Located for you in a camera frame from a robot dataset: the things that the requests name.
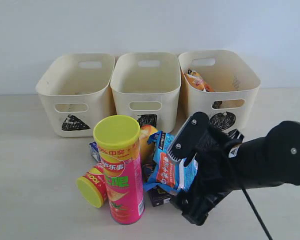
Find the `white wall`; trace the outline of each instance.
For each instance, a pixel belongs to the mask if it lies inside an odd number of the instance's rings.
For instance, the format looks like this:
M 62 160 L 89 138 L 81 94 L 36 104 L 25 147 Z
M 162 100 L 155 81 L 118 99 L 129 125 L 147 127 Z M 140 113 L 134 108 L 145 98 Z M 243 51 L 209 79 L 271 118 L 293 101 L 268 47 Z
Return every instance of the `white wall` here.
M 65 53 L 228 49 L 263 87 L 300 86 L 300 0 L 0 0 L 0 94 Z

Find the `basket handle hole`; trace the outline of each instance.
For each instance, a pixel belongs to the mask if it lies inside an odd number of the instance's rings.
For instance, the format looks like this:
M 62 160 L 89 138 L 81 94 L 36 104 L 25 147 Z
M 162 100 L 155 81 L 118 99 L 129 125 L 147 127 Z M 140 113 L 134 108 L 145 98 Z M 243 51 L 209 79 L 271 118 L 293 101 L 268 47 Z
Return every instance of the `basket handle hole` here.
M 215 101 L 211 107 L 213 109 L 236 109 L 242 107 L 244 104 L 245 104 L 245 100 L 243 99 L 222 100 L 222 101 Z
M 138 66 L 142 68 L 157 68 L 160 66 L 159 60 L 141 60 L 138 61 Z
M 54 109 L 59 113 L 85 113 L 89 107 L 85 103 L 56 104 Z
M 132 101 L 129 108 L 132 111 L 159 111 L 162 107 L 158 101 Z
M 80 61 L 79 67 L 82 69 L 100 69 L 100 68 L 102 68 L 102 62 L 100 62 L 100 61 Z
M 192 60 L 193 66 L 213 66 L 216 64 L 216 59 L 214 57 L 209 58 L 197 58 Z

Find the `plastic basket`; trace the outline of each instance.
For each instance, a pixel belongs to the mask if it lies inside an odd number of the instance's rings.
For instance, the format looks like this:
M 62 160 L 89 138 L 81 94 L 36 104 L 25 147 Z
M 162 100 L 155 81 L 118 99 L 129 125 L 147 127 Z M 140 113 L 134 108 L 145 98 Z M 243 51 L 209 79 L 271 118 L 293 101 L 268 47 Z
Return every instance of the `plastic basket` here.
M 260 79 L 237 54 L 227 50 L 185 52 L 179 63 L 183 73 L 197 71 L 216 91 L 195 89 L 182 74 L 180 101 L 188 117 L 204 112 L 211 124 L 225 132 L 245 127 Z M 213 108 L 216 101 L 222 101 L 219 109 Z
M 176 124 L 181 73 L 177 56 L 166 52 L 128 53 L 114 68 L 111 88 L 117 114 L 171 132 Z
M 88 137 L 115 107 L 109 86 L 115 58 L 103 53 L 64 55 L 56 59 L 35 89 L 56 134 Z

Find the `dark snack box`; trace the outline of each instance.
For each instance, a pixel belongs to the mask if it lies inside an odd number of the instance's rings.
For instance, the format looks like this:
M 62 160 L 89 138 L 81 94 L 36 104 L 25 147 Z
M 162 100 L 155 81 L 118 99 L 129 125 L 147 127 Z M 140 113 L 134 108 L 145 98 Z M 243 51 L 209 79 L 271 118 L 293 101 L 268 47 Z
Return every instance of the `dark snack box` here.
M 145 181 L 147 181 L 148 177 L 154 172 L 155 166 L 155 163 L 149 163 L 142 166 L 142 172 Z M 167 193 L 158 186 L 155 186 L 154 188 L 150 189 L 148 191 L 148 194 L 153 207 L 160 206 L 162 204 L 167 204 L 170 202 L 170 199 L 174 197 L 172 194 Z

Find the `blue snack bag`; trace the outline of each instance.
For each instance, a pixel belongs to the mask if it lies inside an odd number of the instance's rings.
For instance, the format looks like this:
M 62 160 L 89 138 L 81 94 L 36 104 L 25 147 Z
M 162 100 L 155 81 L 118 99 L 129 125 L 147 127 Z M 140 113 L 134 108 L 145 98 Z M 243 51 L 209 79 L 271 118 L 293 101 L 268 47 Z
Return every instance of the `blue snack bag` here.
M 176 195 L 181 189 L 189 190 L 197 174 L 198 164 L 193 160 L 187 167 L 184 167 L 185 159 L 180 161 L 179 164 L 173 164 L 169 161 L 167 149 L 174 138 L 172 134 L 162 131 L 158 131 L 149 137 L 148 143 L 155 143 L 153 161 L 156 166 L 148 181 L 143 184 L 145 191 L 149 191 L 155 186 L 159 186 L 173 195 Z

